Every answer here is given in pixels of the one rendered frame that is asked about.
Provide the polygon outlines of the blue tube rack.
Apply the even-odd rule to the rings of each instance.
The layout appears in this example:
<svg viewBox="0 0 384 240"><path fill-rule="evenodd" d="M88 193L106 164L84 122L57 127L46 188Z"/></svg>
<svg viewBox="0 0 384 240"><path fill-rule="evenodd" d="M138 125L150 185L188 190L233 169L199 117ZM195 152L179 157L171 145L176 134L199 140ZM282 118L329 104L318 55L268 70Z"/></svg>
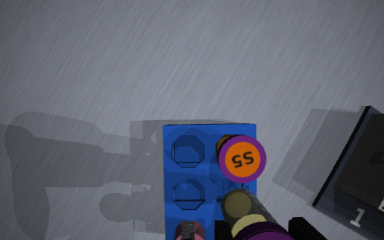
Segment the blue tube rack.
<svg viewBox="0 0 384 240"><path fill-rule="evenodd" d="M166 240L174 240L182 221L197 221L205 228L206 240L214 240L214 220L223 220L220 202L225 193L243 187L257 198L257 179L236 183L221 172L215 144L225 134L256 139L256 124L163 125Z"/></svg>

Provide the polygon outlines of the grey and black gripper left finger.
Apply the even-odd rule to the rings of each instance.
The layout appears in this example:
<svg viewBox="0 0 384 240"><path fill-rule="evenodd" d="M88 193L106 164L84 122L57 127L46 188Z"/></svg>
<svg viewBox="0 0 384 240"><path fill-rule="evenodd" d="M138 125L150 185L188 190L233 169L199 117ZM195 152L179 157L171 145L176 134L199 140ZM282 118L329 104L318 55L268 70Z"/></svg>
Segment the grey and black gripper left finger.
<svg viewBox="0 0 384 240"><path fill-rule="evenodd" d="M229 223L224 220L215 220L215 240L234 240Z"/></svg>

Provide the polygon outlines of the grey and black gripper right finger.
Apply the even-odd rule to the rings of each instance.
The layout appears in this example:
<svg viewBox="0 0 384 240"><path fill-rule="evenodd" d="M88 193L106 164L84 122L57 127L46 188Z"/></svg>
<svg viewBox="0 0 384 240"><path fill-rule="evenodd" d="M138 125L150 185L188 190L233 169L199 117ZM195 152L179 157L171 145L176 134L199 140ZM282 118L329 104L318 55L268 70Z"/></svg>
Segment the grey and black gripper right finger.
<svg viewBox="0 0 384 240"><path fill-rule="evenodd" d="M288 232L294 240L327 240L303 217L293 217L289 220Z"/></svg>

